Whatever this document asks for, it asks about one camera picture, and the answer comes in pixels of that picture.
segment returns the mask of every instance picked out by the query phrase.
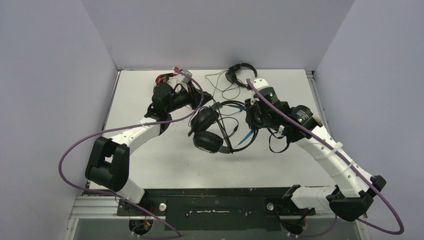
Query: black headphones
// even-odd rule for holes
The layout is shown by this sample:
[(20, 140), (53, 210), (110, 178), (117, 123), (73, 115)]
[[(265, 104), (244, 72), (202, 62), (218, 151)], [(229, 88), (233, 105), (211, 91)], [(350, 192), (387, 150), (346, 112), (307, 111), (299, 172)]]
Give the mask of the black headphones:
[(239, 81), (236, 76), (236, 72), (240, 70), (242, 67), (252, 70), (254, 73), (254, 77), (255, 78), (258, 77), (258, 72), (256, 71), (256, 69), (249, 63), (244, 63), (244, 62), (238, 63), (234, 66), (230, 66), (225, 73), (225, 77), (228, 80), (228, 82), (230, 82), (231, 84), (237, 84), (237, 86), (239, 87), (246, 88), (246, 85), (243, 82)]
[[(190, 121), (191, 130), (188, 135), (190, 136), (194, 133), (193, 143), (196, 148), (212, 154), (217, 152), (230, 154), (234, 151), (238, 151), (232, 148), (230, 139), (226, 136), (223, 126), (219, 121), (220, 114), (218, 113), (218, 109), (221, 109), (224, 105), (230, 104), (244, 107), (243, 103), (240, 101), (228, 100), (222, 103), (216, 102), (210, 107), (202, 108), (197, 115), (193, 117)], [(223, 138), (213, 132), (206, 131), (215, 122), (219, 124), (222, 135), (224, 135)]]

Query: round metal bolt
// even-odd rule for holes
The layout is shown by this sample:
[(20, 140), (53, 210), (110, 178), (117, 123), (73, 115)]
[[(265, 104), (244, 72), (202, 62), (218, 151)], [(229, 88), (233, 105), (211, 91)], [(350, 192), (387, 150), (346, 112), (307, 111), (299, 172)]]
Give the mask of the round metal bolt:
[(269, 211), (274, 210), (274, 203), (270, 202), (266, 205), (266, 209), (268, 209)]
[(167, 209), (167, 205), (165, 203), (161, 203), (159, 204), (159, 210), (161, 210), (162, 212), (165, 211)]

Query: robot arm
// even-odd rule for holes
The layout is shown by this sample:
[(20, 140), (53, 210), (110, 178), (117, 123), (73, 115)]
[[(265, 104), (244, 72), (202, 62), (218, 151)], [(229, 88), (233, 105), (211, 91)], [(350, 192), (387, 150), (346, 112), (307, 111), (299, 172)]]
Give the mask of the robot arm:
[[(274, 89), (263, 78), (256, 78), (252, 83), (272, 105), (334, 148), (334, 150), (328, 149), (315, 138), (286, 121), (262, 102), (254, 92), (252, 97), (245, 101), (247, 109), (246, 121), (251, 129), (269, 128), (278, 130), (281, 135), (287, 138), (287, 142), (296, 143), (308, 152), (337, 184), (336, 186), (323, 187), (294, 185), (283, 197), (286, 204), (295, 206), (298, 209), (319, 208), (332, 210), (337, 216), (350, 222), (366, 213), (376, 194), (367, 183), (356, 175), (351, 169), (351, 165), (356, 167), (369, 183), (374, 185), (379, 191), (386, 185), (384, 178), (372, 176), (355, 163), (342, 150), (342, 144), (333, 140), (319, 118), (309, 108), (303, 105), (289, 107), (287, 102), (281, 102)], [(346, 156), (349, 164), (346, 164), (336, 155), (336, 151)]]
[[(101, 136), (95, 140), (85, 169), (85, 178), (133, 203), (140, 203), (145, 190), (129, 178), (130, 155), (150, 139), (161, 135), (169, 126), (169, 123), (147, 126), (143, 123), (170, 121), (171, 112), (187, 105), (195, 109), (200, 104), (202, 94), (199, 90), (187, 77), (180, 74), (176, 77), (182, 85), (179, 92), (175, 92), (175, 89), (166, 82), (160, 82), (155, 86), (151, 98), (152, 104), (148, 107), (144, 118), (137, 122), (140, 127), (128, 129), (110, 138)], [(204, 92), (202, 105), (211, 99), (212, 96)]]

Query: gray wall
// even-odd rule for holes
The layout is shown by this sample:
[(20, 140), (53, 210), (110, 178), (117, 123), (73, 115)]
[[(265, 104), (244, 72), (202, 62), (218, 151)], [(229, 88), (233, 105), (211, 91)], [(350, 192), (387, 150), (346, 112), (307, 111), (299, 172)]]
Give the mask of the gray wall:
[[(101, 128), (117, 72), (79, 0), (3, 0), (0, 36), (0, 238), (62, 239), (78, 192), (59, 158)], [(75, 183), (89, 154), (64, 164)]]
[(82, 0), (120, 69), (314, 70), (354, 0)]
[[(423, 239), (424, 1), (356, 0), (316, 71), (335, 139), (370, 173), (405, 234), (371, 230), (374, 240)], [(369, 222), (397, 230), (381, 200)]]

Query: ear cup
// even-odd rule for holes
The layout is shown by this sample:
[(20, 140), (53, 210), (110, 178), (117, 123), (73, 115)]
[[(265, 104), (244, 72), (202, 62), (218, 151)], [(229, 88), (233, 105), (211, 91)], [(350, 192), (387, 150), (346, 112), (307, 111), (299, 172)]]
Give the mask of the ear cup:
[(224, 140), (213, 132), (198, 131), (194, 133), (194, 146), (209, 153), (217, 153), (223, 145)]
[(202, 109), (191, 120), (191, 130), (193, 132), (205, 131), (217, 120), (218, 113), (210, 108)]
[(225, 73), (225, 77), (228, 80), (228, 82), (230, 82), (231, 84), (235, 84), (237, 81), (236, 73), (233, 71), (227, 71)]

